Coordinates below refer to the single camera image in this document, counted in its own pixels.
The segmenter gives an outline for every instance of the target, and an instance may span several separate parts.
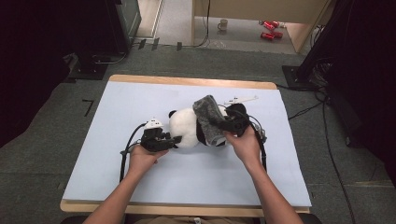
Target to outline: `white board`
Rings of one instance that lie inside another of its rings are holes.
[[[292,206],[311,206],[285,106],[277,90],[216,88],[109,81],[63,199],[103,201],[118,185],[120,151],[133,130],[155,117],[169,131],[168,113],[211,94],[218,104],[235,96],[266,131],[268,174]],[[142,136],[139,130],[134,140]],[[131,202],[260,205],[252,180],[233,148],[171,149],[137,186]]]

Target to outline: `person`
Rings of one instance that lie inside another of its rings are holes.
[[[236,156],[244,163],[253,180],[254,187],[256,188],[262,204],[262,211],[265,214],[266,223],[303,223],[262,167],[260,161],[260,147],[256,140],[254,130],[248,127],[245,133],[240,137],[236,137],[234,134],[228,132],[224,132],[224,135],[228,142],[233,145]],[[120,224],[125,208],[139,180],[151,166],[157,163],[158,159],[167,152],[168,150],[150,153],[143,147],[136,145],[131,152],[129,169],[125,178],[105,201],[88,216],[84,223]]]

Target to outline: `gray carpet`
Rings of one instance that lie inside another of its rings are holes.
[[[29,129],[0,149],[0,223],[60,223],[59,203],[89,130],[106,80],[113,74],[272,81],[286,85],[281,65],[304,56],[220,49],[133,49],[111,64],[102,81],[61,83]],[[281,90],[288,114],[317,103],[312,92]],[[90,112],[86,115],[90,103]],[[357,223],[394,223],[396,191],[383,163],[364,148],[348,148],[346,134],[325,106],[330,144]],[[322,107],[290,121],[312,213],[323,223],[351,223],[346,198],[326,147]]]

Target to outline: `wrist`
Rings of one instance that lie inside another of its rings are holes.
[[[139,172],[137,170],[129,170],[125,176],[125,179],[139,181],[145,173]]]
[[[259,161],[247,162],[247,163],[245,163],[245,167],[247,169],[247,172],[250,175],[255,175],[258,172],[259,173],[265,172],[264,167],[262,166],[262,163]]]

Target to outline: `hand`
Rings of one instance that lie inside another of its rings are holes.
[[[156,153],[149,152],[140,145],[134,146],[131,151],[129,160],[128,174],[134,173],[140,177],[145,174],[158,159],[168,153],[169,150],[159,151]]]
[[[224,132],[224,136],[233,145],[236,156],[247,168],[257,164],[261,165],[260,146],[252,127],[248,126],[240,137],[229,132]]]

